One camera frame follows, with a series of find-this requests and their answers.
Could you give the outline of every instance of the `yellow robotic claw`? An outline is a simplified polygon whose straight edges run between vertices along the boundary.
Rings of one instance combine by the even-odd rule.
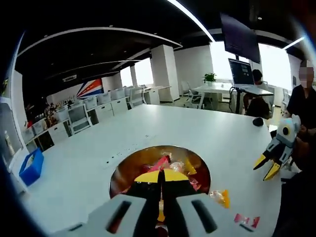
[[[278,163],[274,162],[273,166],[271,167],[269,172],[266,174],[263,181],[272,179],[278,173],[280,168],[281,168],[281,166]]]
[[[276,136],[272,139],[266,150],[256,161],[253,168],[256,170],[269,160],[273,161],[273,166],[264,177],[264,181],[272,179],[281,169],[281,166],[290,158],[300,126],[300,117],[296,115],[292,115],[292,118],[285,118],[280,121],[280,125],[276,131]]]

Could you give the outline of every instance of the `black ceiling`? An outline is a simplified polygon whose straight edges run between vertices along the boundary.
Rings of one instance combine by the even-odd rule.
[[[25,11],[26,32],[21,53],[28,46],[53,34],[84,28],[109,27],[142,31],[181,43],[184,48],[208,44],[206,36],[188,37],[200,28],[167,0],[108,0],[87,2],[84,6],[47,6],[46,10]],[[225,12],[253,29],[268,31],[287,39],[295,39],[284,10],[286,0],[273,5],[270,0],[179,0],[207,29],[220,28],[219,13]],[[34,85],[41,87],[40,96],[46,96],[74,84],[115,73],[133,64],[113,69],[146,48],[168,44],[177,45],[137,33],[108,30],[87,30],[47,39],[22,53],[16,69],[23,75],[23,89],[28,94]],[[65,83],[62,78],[77,74],[76,81]],[[24,93],[26,100],[34,97]]]

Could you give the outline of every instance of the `blue plastic basket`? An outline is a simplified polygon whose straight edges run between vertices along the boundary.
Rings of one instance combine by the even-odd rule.
[[[26,163],[28,162],[29,158],[34,154],[34,159],[32,164],[25,169]],[[43,165],[44,156],[39,148],[35,151],[30,153],[25,157],[23,164],[21,166],[19,175],[26,186],[30,186],[33,184],[39,177],[41,173],[41,167]]]

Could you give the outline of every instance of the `cable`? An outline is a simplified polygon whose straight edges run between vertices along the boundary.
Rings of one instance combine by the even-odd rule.
[[[232,98],[233,98],[233,91],[236,90],[236,87],[232,86],[230,89],[229,89],[229,103],[228,103],[228,107],[229,109],[231,110],[231,112],[233,113],[233,110],[231,108],[231,105],[232,105]]]

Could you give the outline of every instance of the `air conditioner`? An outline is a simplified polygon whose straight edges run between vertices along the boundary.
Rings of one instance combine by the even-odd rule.
[[[73,76],[64,78],[64,79],[63,79],[63,82],[71,81],[71,80],[74,80],[74,79],[76,79],[76,78],[77,78],[77,75],[73,75]]]

